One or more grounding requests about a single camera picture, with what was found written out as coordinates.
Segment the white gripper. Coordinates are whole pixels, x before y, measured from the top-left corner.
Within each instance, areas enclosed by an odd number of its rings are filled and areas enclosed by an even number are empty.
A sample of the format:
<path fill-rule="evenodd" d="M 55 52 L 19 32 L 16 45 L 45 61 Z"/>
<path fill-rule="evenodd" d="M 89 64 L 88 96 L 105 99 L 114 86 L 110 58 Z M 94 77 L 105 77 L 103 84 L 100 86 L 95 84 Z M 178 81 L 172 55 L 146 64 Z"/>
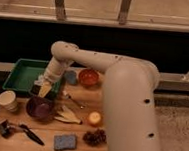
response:
<path fill-rule="evenodd" d="M 47 68 L 44 70 L 44 79 L 53 84 L 58 82 L 66 69 L 66 64 L 64 62 L 59 62 L 56 59 L 52 59 Z M 52 89 L 52 85 L 44 82 L 39 90 L 38 96 L 44 98 L 46 94 Z"/>

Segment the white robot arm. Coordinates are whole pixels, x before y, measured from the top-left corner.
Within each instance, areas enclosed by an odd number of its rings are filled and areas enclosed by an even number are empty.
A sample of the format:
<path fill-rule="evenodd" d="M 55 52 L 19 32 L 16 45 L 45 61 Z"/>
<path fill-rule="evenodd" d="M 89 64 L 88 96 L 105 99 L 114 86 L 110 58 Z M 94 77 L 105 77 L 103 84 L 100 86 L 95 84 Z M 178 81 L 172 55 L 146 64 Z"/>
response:
<path fill-rule="evenodd" d="M 44 71 L 48 84 L 59 81 L 77 62 L 100 71 L 108 151 L 189 151 L 189 111 L 156 108 L 154 90 L 160 76 L 150 61 L 81 50 L 55 42 Z"/>

